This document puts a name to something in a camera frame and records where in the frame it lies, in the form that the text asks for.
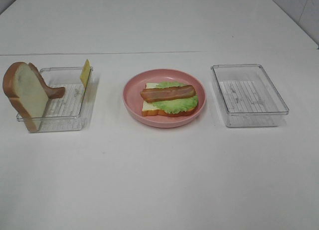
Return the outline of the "bread slice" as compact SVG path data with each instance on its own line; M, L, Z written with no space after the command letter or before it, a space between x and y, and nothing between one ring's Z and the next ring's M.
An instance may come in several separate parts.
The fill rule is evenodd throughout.
M31 63L15 62L3 77L3 91L20 116L27 119L25 125L30 132L39 130L40 121L32 119L43 116L48 102L44 86L43 78Z
M142 107L142 116L154 116L154 115L162 115L162 116L169 116L169 117L178 117L178 116L188 116L191 115L197 106L195 108L191 108L190 110L186 112L180 112L178 114L167 114L163 110L158 110L155 108L151 103L148 103L143 100L143 107Z

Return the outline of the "green lettuce leaf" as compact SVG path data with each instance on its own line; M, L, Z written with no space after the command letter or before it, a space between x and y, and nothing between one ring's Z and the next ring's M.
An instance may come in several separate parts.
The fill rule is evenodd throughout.
M148 88L169 88L169 87L182 87L186 86L185 83L180 82L161 82L161 83L148 83ZM158 110L163 110L167 114L178 114L186 112L191 108L195 108L198 104L198 96L194 95L190 98L174 99L169 101L158 101L151 103Z

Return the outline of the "bacon strip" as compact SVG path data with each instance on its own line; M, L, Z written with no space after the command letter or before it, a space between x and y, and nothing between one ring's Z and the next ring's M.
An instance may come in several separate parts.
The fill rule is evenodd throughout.
M49 99L57 99L57 98L62 98L64 96L65 87L56 87L56 88L49 87L45 83L43 77L40 75L38 69L32 63L28 63L28 66L34 72L36 77L38 78L41 86L43 87L43 89L46 92Z
M192 85L167 87L167 88L148 88L140 92L141 97L148 103L159 101L171 101L175 99L185 99L196 95Z

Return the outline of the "pink round plate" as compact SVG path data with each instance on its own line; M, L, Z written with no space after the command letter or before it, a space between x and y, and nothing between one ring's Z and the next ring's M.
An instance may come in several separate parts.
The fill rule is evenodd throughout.
M139 73L126 83L123 101L129 114L140 123L172 128L188 124L202 113L206 92L188 73L154 69Z

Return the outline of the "yellow cheese slice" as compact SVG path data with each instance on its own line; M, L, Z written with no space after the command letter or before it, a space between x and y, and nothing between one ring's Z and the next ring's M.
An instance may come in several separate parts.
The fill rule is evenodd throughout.
M84 66L82 68L82 72L80 74L80 80L81 80L84 88L87 87L87 83L88 83L88 80L89 80L90 72L91 72L90 62L89 62L88 59L86 59L86 61L84 63Z

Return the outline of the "clear left plastic tray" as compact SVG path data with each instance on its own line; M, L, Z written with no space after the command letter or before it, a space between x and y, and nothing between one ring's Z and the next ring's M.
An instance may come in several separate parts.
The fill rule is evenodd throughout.
M91 118L97 88L90 68L87 86L80 79L82 67L42 68L40 74L50 87L64 87L65 94L50 99L42 118L33 118L39 124L37 132L73 131L83 129Z

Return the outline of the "clear plastic tray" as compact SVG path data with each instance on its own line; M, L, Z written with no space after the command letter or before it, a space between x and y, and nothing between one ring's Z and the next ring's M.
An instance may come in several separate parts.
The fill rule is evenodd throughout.
M213 88L227 127L279 126L289 108L260 64L213 65Z
M90 68L87 86L80 79L82 67L42 68L40 74L50 87L64 87L65 94L50 99L42 118L33 118L39 124L37 132L73 131L83 129L91 118L97 88Z

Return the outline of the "clear right plastic tray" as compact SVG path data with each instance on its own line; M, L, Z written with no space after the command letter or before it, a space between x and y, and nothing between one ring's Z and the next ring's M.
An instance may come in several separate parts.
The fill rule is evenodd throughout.
M213 65L213 88L227 127L279 126L289 108L260 64Z

